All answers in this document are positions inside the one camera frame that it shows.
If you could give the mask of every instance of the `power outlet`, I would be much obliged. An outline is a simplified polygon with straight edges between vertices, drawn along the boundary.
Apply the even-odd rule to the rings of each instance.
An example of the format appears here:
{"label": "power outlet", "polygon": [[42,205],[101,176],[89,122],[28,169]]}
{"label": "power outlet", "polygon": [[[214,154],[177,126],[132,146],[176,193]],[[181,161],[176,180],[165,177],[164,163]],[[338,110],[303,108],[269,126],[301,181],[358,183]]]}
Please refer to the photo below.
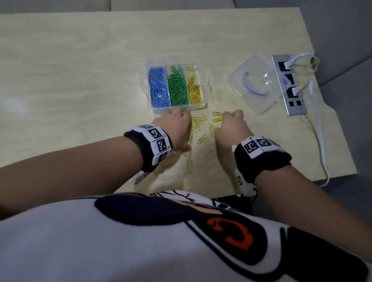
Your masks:
{"label": "power outlet", "polygon": [[[291,55],[273,55],[271,56],[273,64],[290,80],[291,86],[283,93],[283,101],[285,109],[289,116],[295,115],[306,115],[307,108],[305,101],[302,98],[302,95],[294,96],[292,93],[292,88],[298,86],[297,77],[293,69],[287,70],[284,66],[284,62],[287,62],[291,59]],[[283,92],[282,82],[279,80],[280,89]]]}

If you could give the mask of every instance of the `light wood tabletop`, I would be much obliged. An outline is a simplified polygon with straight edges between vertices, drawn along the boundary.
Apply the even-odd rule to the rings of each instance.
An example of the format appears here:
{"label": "light wood tabletop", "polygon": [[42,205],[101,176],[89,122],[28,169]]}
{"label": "light wood tabletop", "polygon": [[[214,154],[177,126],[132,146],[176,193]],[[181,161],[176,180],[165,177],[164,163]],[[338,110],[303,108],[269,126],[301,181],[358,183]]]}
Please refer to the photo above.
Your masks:
{"label": "light wood tabletop", "polygon": [[[201,145],[196,140],[209,132],[213,111],[238,108],[255,134],[292,155],[301,173],[324,179],[307,91],[305,116],[287,116],[282,99],[257,115],[226,84],[227,76],[257,52],[268,59],[313,52],[298,8],[0,15],[0,166],[120,136],[126,128],[151,122],[154,114],[139,73],[148,58],[182,55],[199,57],[212,82],[208,107],[192,112],[209,117],[194,136],[193,171],[187,171],[189,153],[178,154],[139,185],[126,183],[119,191],[236,193],[217,159],[214,139]],[[315,79],[308,68],[295,71],[300,83]],[[337,115],[314,86],[330,176],[354,174]],[[215,153],[204,159],[210,150]],[[221,156],[233,167],[231,156]]]}

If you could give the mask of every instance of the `person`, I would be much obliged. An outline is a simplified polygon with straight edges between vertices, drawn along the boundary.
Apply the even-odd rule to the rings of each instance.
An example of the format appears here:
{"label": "person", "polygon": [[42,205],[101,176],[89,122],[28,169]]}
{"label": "person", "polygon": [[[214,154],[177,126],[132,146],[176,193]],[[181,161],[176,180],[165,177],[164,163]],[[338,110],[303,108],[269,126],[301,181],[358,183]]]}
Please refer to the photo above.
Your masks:
{"label": "person", "polygon": [[[176,190],[110,195],[171,150],[190,151],[190,122],[181,108],[165,110],[122,137],[1,168],[1,280],[372,280],[371,228],[292,167],[275,142],[256,145],[241,110],[223,114],[216,142],[234,149],[277,221]],[[265,142],[276,149],[265,151]]]}

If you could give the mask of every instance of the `white t-shirt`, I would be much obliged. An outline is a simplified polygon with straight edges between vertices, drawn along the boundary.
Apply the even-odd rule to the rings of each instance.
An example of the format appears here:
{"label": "white t-shirt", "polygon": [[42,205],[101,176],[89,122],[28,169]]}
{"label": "white t-shirt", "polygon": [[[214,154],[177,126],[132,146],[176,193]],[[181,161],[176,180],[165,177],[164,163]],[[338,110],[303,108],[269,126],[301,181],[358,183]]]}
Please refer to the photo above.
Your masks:
{"label": "white t-shirt", "polygon": [[157,196],[72,199],[0,222],[0,281],[372,281],[370,264],[296,228],[185,191]]}

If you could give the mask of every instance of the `hand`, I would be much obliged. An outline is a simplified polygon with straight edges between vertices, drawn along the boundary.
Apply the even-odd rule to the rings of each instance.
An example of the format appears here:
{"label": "hand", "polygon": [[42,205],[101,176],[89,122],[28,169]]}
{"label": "hand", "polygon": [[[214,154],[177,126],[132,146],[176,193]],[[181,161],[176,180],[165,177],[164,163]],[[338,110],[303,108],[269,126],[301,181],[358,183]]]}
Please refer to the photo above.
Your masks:
{"label": "hand", "polygon": [[191,151],[188,144],[190,134],[191,114],[186,111],[182,113],[181,107],[176,107],[173,113],[165,109],[161,117],[154,119],[152,124],[163,129],[172,140],[173,151]]}
{"label": "hand", "polygon": [[233,113],[224,112],[224,119],[220,128],[216,128],[216,141],[223,147],[231,150],[233,145],[239,145],[241,141],[254,136],[252,131],[243,120],[242,110]]}

